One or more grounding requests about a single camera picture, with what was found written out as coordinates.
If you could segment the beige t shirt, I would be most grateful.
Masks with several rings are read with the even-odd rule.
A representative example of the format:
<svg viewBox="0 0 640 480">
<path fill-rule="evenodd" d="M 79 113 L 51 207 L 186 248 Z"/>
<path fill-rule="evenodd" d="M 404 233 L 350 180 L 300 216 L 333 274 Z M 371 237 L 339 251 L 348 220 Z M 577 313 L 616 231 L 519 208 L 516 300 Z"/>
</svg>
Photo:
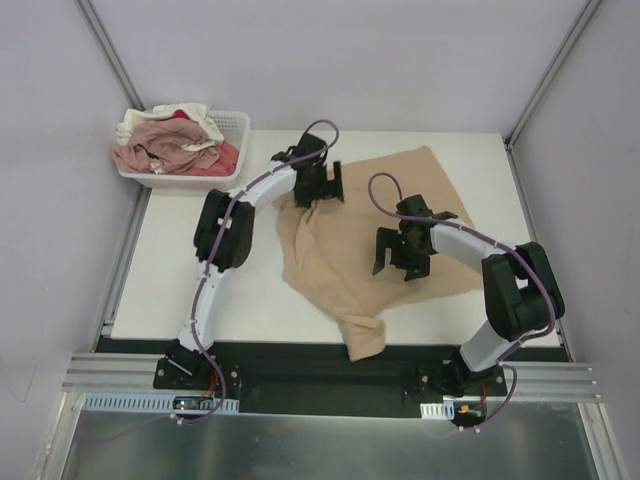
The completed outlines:
<svg viewBox="0 0 640 480">
<path fill-rule="evenodd" d="M 277 231 L 284 254 L 284 279 L 332 317 L 351 361 L 373 357 L 386 346 L 380 315 L 390 307 L 458 296 L 482 286 L 481 277 L 459 261 L 436 255 L 431 273 L 406 281 L 393 266 L 372 272 L 378 228 L 395 229 L 391 210 L 400 196 L 420 194 L 434 212 L 471 218 L 446 172 L 426 146 L 350 163 L 342 169 L 345 199 L 296 206 L 291 194 L 277 198 Z"/>
</svg>

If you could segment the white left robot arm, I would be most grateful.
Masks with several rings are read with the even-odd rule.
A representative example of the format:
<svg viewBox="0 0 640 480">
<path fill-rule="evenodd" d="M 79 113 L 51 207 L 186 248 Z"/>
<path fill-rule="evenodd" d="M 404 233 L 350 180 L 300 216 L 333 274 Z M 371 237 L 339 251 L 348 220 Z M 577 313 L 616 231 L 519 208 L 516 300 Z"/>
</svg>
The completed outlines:
<svg viewBox="0 0 640 480">
<path fill-rule="evenodd" d="M 187 320 L 166 357 L 188 388 L 204 387 L 211 377 L 207 350 L 214 343 L 213 311 L 221 287 L 247 260 L 256 215 L 278 197 L 294 194 L 295 205 L 308 208 L 317 200 L 344 199 L 341 164 L 328 176 L 326 158 L 338 134 L 326 142 L 305 130 L 297 144 L 272 156 L 265 171 L 228 192 L 211 190 L 205 197 L 193 237 L 199 274 Z"/>
</svg>

